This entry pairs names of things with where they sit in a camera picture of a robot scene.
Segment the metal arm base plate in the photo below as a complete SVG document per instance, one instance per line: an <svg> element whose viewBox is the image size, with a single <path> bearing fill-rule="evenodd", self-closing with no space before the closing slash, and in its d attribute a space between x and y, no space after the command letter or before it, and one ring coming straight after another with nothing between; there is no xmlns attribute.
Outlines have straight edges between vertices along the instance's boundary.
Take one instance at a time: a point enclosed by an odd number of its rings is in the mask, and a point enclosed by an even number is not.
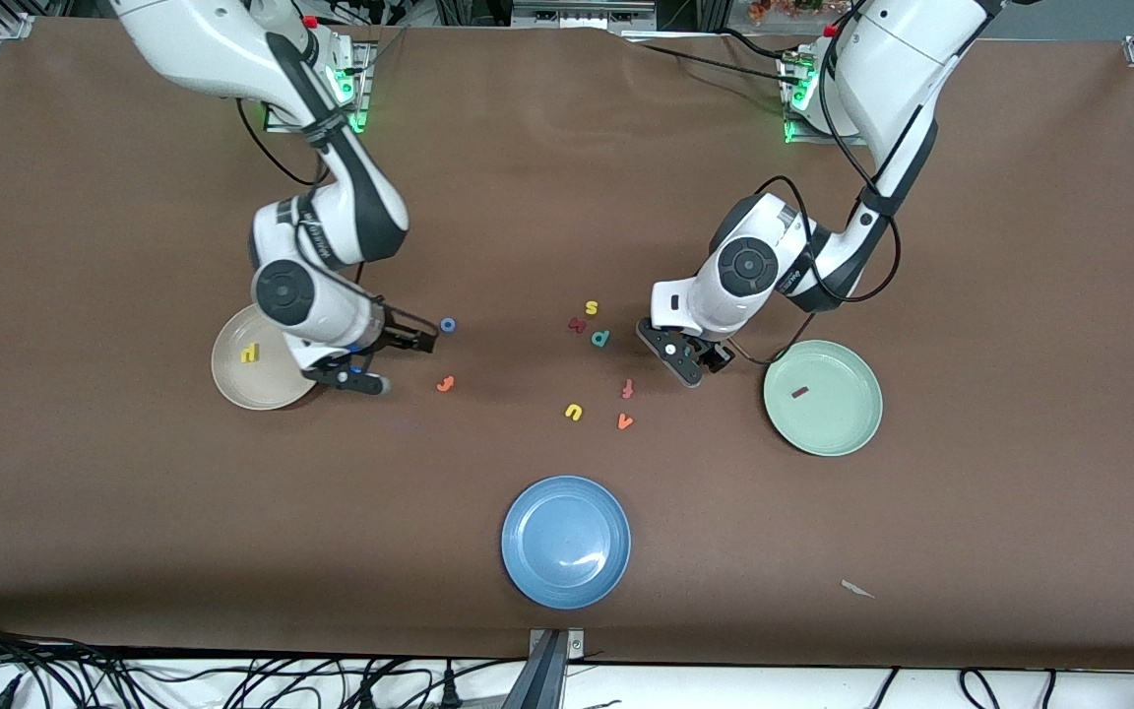
<svg viewBox="0 0 1134 709"><path fill-rule="evenodd" d="M787 81L782 86L785 140L831 144L839 136L850 147L863 147L865 140L850 121L836 81L822 77L829 43L820 37L775 60L778 76Z"/></svg>
<svg viewBox="0 0 1134 709"><path fill-rule="evenodd" d="M369 121L376 54L376 43L339 40L327 58L320 54L315 67L337 103L346 109L347 121L356 134L363 133Z"/></svg>

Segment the orange red decoration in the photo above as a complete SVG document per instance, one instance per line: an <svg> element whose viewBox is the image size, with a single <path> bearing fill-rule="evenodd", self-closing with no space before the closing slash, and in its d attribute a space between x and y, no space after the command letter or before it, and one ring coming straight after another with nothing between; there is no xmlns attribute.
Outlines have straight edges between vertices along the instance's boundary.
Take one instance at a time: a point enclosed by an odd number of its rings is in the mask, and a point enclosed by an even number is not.
<svg viewBox="0 0 1134 709"><path fill-rule="evenodd" d="M760 24L770 17L782 22L807 20L827 12L839 12L837 0L748 0L747 17L752 24Z"/></svg>

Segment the brown table cover sheet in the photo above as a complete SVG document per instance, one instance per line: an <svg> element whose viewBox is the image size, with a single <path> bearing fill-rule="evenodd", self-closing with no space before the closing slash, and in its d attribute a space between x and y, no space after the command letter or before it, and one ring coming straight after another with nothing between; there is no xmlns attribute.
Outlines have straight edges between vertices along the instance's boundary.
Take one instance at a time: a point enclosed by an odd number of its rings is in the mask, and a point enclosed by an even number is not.
<svg viewBox="0 0 1134 709"><path fill-rule="evenodd" d="M0 628L491 657L576 625L608 661L1134 669L1134 68L985 40L937 120L899 275L806 332L865 358L881 427L815 457L760 368L685 389L635 324L771 175L843 228L841 153L785 144L758 78L606 32L411 29L363 138L411 231L361 282L458 329L379 354L388 395L253 413L209 354L251 304L253 212L297 185L115 22L39 20L0 52ZM633 534L575 611L501 562L510 504L564 475Z"/></svg>

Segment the grey metal device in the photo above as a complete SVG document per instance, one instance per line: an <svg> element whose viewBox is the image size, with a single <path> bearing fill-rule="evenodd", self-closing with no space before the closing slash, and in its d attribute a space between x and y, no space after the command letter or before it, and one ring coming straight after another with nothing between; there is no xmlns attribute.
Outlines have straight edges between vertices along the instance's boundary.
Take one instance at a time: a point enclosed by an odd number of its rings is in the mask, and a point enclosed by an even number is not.
<svg viewBox="0 0 1134 709"><path fill-rule="evenodd" d="M511 0L511 28L655 32L655 0Z"/></svg>

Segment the green round plate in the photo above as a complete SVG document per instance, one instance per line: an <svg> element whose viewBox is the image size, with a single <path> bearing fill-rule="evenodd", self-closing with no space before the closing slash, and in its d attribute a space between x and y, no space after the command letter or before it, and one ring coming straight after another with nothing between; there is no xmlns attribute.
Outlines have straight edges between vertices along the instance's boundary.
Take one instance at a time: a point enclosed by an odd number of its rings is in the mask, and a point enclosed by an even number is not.
<svg viewBox="0 0 1134 709"><path fill-rule="evenodd" d="M792 391L809 387L801 398ZM864 358L839 343L799 341L765 369L765 414L802 451L843 457L873 438L885 412L881 386Z"/></svg>

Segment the blue round plate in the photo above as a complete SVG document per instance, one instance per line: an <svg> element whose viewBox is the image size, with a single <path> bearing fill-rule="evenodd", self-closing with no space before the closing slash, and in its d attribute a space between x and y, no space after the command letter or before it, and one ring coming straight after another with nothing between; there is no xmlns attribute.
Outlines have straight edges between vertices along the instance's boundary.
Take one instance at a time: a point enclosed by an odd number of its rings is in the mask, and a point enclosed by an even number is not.
<svg viewBox="0 0 1134 709"><path fill-rule="evenodd" d="M585 476L549 476L510 504L500 535L510 582L545 609L601 602L624 579L631 524L613 493Z"/></svg>

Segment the beige round plate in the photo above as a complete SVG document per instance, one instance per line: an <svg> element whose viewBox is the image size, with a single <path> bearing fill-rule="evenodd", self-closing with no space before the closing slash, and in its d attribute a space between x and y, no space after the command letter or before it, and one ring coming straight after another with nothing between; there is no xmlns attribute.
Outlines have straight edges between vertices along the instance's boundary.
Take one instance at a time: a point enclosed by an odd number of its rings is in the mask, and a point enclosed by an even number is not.
<svg viewBox="0 0 1134 709"><path fill-rule="evenodd" d="M259 362L239 363L239 351L252 341L259 343ZM301 375L284 332L256 305L239 310L220 329L212 346L211 373L225 398L243 410L291 407L315 387Z"/></svg>

